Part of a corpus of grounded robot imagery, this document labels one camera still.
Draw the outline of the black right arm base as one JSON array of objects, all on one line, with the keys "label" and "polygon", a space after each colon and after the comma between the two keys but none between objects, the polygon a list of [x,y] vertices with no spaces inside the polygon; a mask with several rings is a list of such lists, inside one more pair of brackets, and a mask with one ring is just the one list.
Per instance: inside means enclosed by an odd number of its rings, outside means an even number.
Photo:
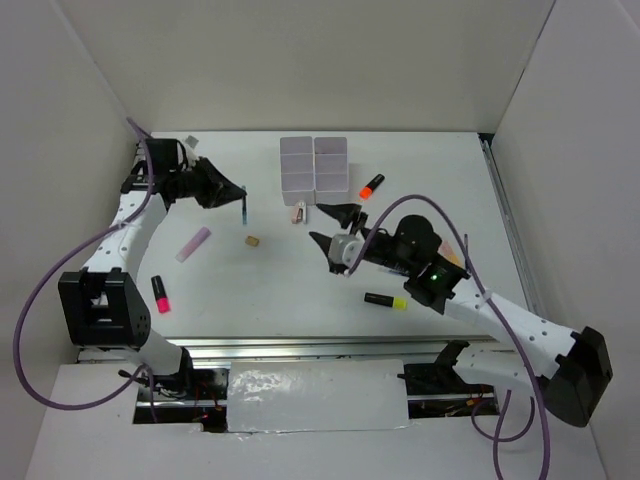
[{"label": "black right arm base", "polygon": [[492,387],[466,383],[454,372],[458,356],[468,347],[469,342],[454,340],[434,361],[404,365],[397,377],[405,384],[411,418],[460,416],[494,399]]}]

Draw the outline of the pink and black highlighter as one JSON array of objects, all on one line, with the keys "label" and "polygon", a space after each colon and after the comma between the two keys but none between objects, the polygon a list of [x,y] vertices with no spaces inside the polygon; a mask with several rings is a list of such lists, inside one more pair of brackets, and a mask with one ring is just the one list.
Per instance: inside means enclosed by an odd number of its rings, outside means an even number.
[{"label": "pink and black highlighter", "polygon": [[171,310],[171,306],[162,278],[159,275],[153,276],[151,278],[151,286],[158,312],[161,314],[168,313]]}]

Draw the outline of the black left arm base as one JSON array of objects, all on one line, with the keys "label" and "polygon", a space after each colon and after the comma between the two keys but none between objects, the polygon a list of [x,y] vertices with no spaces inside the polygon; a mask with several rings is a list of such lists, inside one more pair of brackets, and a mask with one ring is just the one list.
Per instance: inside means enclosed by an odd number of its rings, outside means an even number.
[{"label": "black left arm base", "polygon": [[142,373],[134,380],[138,402],[157,418],[173,410],[190,421],[226,412],[229,370],[195,368],[191,363],[175,375]]}]

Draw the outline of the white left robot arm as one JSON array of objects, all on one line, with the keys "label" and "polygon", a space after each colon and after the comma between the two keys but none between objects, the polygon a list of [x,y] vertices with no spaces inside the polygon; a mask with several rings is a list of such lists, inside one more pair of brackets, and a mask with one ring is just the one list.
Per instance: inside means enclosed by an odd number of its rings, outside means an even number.
[{"label": "white left robot arm", "polygon": [[209,159],[196,156],[179,140],[139,142],[133,167],[121,185],[113,232],[80,270],[65,272],[58,281],[72,344],[121,352],[162,376],[161,385],[172,397],[193,394],[198,376],[188,368],[183,348],[152,329],[137,274],[153,234],[176,201],[192,198],[202,208],[213,209],[245,195]]}]

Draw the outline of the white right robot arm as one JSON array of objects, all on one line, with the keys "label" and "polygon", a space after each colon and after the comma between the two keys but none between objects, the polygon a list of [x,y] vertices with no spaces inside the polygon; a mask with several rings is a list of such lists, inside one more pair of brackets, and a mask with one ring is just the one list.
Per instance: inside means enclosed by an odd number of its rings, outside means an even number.
[{"label": "white right robot arm", "polygon": [[457,392],[466,384],[497,384],[539,397],[543,407],[566,424],[589,423],[613,377],[599,331],[557,325],[479,286],[471,266],[459,266],[440,254],[442,239],[421,215],[404,216],[389,233],[367,227],[367,215],[358,204],[318,208],[342,230],[332,237],[311,235],[331,273],[348,276],[362,261],[389,268],[405,277],[405,291],[419,304],[514,349],[512,355],[501,355],[465,342],[445,348],[436,369],[441,388]]}]

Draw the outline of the lilac eraser stick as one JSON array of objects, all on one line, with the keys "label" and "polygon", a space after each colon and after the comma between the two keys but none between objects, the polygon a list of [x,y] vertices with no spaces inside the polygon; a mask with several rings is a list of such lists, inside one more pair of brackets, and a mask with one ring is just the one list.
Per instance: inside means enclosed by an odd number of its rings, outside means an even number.
[{"label": "lilac eraser stick", "polygon": [[211,235],[211,231],[206,228],[200,228],[193,237],[179,250],[175,256],[175,260],[184,263]]}]

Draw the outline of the pink and orange eraser stick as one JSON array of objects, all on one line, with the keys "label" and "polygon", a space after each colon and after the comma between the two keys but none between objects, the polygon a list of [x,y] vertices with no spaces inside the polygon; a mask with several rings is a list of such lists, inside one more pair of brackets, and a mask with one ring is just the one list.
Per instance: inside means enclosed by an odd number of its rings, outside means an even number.
[{"label": "pink and orange eraser stick", "polygon": [[457,265],[458,267],[463,267],[464,262],[460,260],[455,250],[451,247],[451,245],[447,241],[443,241],[438,249],[438,253],[444,257],[449,262]]}]

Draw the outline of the blue transparent pen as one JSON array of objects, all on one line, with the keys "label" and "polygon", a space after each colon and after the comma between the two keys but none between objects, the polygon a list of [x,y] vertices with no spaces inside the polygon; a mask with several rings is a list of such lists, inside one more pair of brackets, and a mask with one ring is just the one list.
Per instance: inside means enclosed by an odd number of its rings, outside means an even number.
[{"label": "blue transparent pen", "polygon": [[246,186],[242,185],[241,189],[244,191],[243,197],[241,199],[241,215],[242,215],[242,225],[246,226],[248,224],[248,210],[247,210],[247,191]]}]

